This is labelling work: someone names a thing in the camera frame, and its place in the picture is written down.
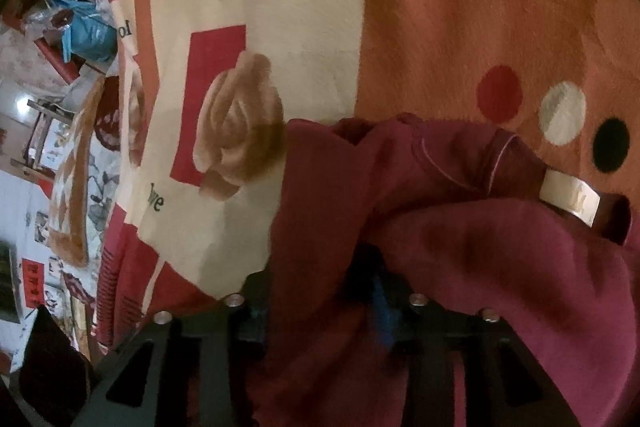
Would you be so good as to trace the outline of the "maroon red sweater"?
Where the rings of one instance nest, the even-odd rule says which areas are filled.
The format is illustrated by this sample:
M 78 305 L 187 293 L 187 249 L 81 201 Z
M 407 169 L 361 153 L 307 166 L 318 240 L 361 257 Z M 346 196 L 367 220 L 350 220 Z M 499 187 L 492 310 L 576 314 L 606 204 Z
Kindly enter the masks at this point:
M 373 286 L 491 309 L 577 426 L 639 421 L 639 216 L 602 194 L 592 225 L 541 199 L 547 167 L 489 124 L 402 115 L 296 120 L 271 228 L 267 352 L 248 393 L 263 426 L 403 426 L 407 369 Z

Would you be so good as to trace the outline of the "orange brown patterned quilt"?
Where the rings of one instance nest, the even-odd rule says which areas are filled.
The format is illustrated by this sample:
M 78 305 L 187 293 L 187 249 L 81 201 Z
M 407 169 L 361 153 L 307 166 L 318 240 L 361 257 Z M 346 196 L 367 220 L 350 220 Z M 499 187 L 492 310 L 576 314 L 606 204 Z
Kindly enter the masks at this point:
M 120 173 L 119 79 L 99 79 L 76 113 L 49 208 L 49 245 L 66 265 L 99 259 Z

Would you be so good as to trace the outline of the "blue plastic bag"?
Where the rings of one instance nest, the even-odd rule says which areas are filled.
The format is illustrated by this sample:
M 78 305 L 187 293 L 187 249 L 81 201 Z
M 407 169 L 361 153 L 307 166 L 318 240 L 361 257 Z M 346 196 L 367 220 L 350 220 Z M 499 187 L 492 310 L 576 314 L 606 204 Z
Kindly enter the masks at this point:
M 70 11 L 62 25 L 62 57 L 65 63 L 77 55 L 86 61 L 106 63 L 116 55 L 117 31 L 96 10 L 96 4 L 84 0 L 50 0 L 56 14 Z

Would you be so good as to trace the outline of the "red cream patchwork blanket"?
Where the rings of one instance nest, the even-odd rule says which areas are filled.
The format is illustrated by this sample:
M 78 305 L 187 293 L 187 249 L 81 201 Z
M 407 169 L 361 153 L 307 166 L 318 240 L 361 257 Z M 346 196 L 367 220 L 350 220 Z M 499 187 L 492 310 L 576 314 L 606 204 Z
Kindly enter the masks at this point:
M 122 163 L 102 347 L 264 265 L 295 118 L 490 122 L 639 198 L 639 0 L 108 1 Z

